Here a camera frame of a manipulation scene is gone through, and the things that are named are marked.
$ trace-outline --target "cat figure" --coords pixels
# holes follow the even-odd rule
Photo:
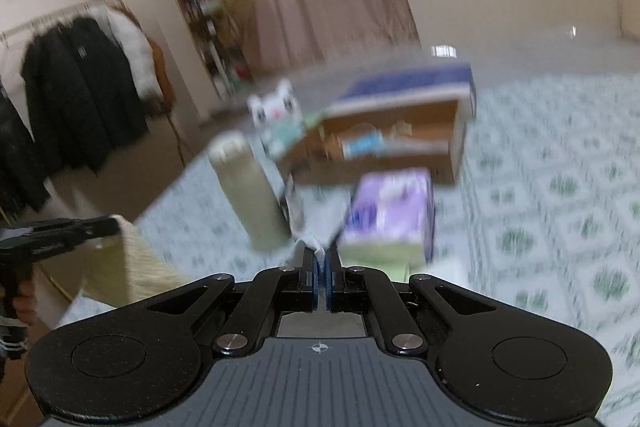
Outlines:
[[[274,92],[262,98],[252,94],[247,103],[267,156],[278,158],[302,136],[302,111],[286,78]]]

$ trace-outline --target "ribbed plastic surface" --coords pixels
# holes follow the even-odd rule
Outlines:
[[[65,423],[47,419],[46,427]],[[457,406],[426,367],[372,339],[268,339],[216,363],[191,396],[148,427],[490,427]],[[576,427],[593,425],[577,423]]]

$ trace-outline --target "green floral pattern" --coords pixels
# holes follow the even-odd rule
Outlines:
[[[436,259],[442,259],[444,257],[448,257],[450,254],[451,254],[451,249],[448,246],[435,247],[433,249],[433,256]]]
[[[621,134],[620,141],[627,145],[635,145],[636,143],[638,143],[638,140],[635,136],[629,136],[628,134]]]
[[[582,140],[582,146],[585,149],[599,149],[600,148],[600,140],[598,138],[585,138]]]
[[[583,239],[591,239],[596,237],[603,229],[602,223],[598,222],[593,214],[585,219],[578,219],[574,221],[569,230],[573,232],[579,232],[580,237]]]
[[[516,198],[516,192],[513,187],[496,188],[491,192],[491,201],[495,205],[513,203]]]
[[[498,247],[505,254],[522,257],[531,251],[536,240],[533,235],[523,229],[504,232],[498,240]]]
[[[549,183],[549,188],[563,198],[570,198],[578,191],[578,182],[571,176],[558,174]]]
[[[538,136],[540,136],[540,131],[538,130],[538,128],[532,125],[523,126],[522,133],[527,138],[537,138]]]
[[[502,166],[503,159],[496,155],[484,155],[478,165],[483,171],[495,171]]]
[[[556,157],[556,155],[554,154],[554,152],[551,150],[551,147],[545,147],[540,151],[540,154],[538,155],[539,158],[543,161],[548,161],[548,160],[552,160],[553,158]]]
[[[436,201],[435,206],[433,207],[433,211],[435,212],[436,216],[442,219],[444,217],[447,217],[449,208],[442,200],[438,200]]]
[[[605,167],[602,172],[611,182],[625,176],[625,170],[615,163],[612,163],[608,167]]]
[[[603,267],[593,277],[591,286],[602,299],[620,301],[629,291],[629,277],[623,271]]]
[[[628,369],[640,365],[640,330],[631,336],[627,335],[619,344],[616,344],[612,353],[623,355]]]
[[[546,290],[535,290],[530,293],[527,290],[520,290],[516,294],[515,304],[518,308],[536,313],[545,312],[549,308]]]
[[[629,210],[634,219],[640,221],[640,201],[634,201],[629,205]]]

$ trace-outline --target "beige cylinder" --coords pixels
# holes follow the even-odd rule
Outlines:
[[[254,250],[282,247],[291,237],[289,225],[242,133],[231,131],[218,136],[211,145],[209,160]]]

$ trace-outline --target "black jacket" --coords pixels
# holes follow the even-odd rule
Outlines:
[[[36,37],[22,77],[47,174],[84,165],[97,172],[111,150],[146,131],[124,52],[94,20],[78,18],[71,28],[59,25]]]
[[[113,147],[143,136],[145,114],[124,51],[89,17],[77,17],[66,38]]]
[[[0,206],[18,214],[40,210],[49,199],[44,169],[28,129],[0,87]]]

